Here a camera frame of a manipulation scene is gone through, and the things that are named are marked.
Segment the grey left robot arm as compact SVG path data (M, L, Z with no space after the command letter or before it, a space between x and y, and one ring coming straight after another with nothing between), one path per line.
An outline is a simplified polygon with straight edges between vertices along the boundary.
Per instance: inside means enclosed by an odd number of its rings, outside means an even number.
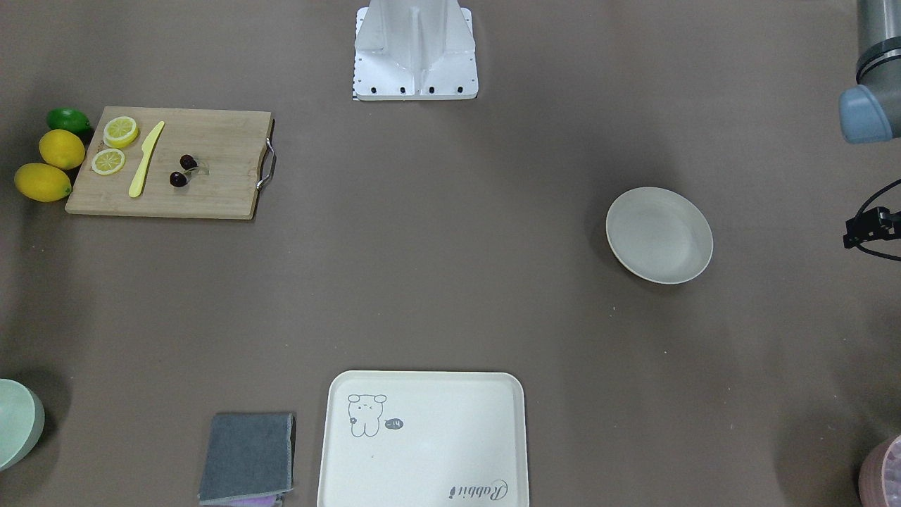
M842 135L849 144L889 142L900 136L900 3L857 3L859 57L856 84L840 94ZM899 238L899 213L873 203L898 180L871 195L845 223L843 246L895 262L899 256L866 247L872 241Z

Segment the white metal robot base mount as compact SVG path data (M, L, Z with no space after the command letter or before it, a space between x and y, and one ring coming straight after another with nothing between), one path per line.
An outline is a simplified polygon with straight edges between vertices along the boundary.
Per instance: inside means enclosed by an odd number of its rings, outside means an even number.
M471 10L457 1L371 1L357 10L352 99L457 101L479 95Z

